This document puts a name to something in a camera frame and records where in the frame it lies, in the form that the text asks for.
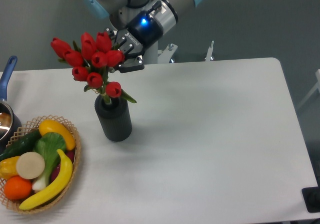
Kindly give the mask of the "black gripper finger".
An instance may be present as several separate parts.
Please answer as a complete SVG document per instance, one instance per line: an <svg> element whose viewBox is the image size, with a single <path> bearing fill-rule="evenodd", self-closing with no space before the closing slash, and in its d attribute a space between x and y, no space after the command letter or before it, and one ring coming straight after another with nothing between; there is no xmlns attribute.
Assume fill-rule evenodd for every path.
<svg viewBox="0 0 320 224"><path fill-rule="evenodd" d="M120 73L128 73L143 70L145 68L142 56L128 59L116 68Z"/></svg>
<svg viewBox="0 0 320 224"><path fill-rule="evenodd" d="M105 28L104 31L107 32L107 34L112 42L114 42L116 40L117 33L118 33L117 30L113 30L112 28Z"/></svg>

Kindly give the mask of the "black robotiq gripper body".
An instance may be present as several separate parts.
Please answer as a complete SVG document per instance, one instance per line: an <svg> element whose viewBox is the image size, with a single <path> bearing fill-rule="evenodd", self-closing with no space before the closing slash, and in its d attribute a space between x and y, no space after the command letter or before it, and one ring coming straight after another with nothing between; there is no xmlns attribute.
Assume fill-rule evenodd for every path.
<svg viewBox="0 0 320 224"><path fill-rule="evenodd" d="M150 15L138 15L115 36L115 46L126 59L143 55L163 35L160 24Z"/></svg>

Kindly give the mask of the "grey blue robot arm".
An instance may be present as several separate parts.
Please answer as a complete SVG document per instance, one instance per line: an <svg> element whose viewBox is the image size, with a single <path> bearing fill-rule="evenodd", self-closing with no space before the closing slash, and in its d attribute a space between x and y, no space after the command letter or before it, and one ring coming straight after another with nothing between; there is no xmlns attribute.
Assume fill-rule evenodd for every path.
<svg viewBox="0 0 320 224"><path fill-rule="evenodd" d="M177 45L158 49L158 41L183 15L203 0L82 0L98 19L109 19L106 28L115 47L127 60L109 69L121 73L144 69L146 64L173 62Z"/></svg>

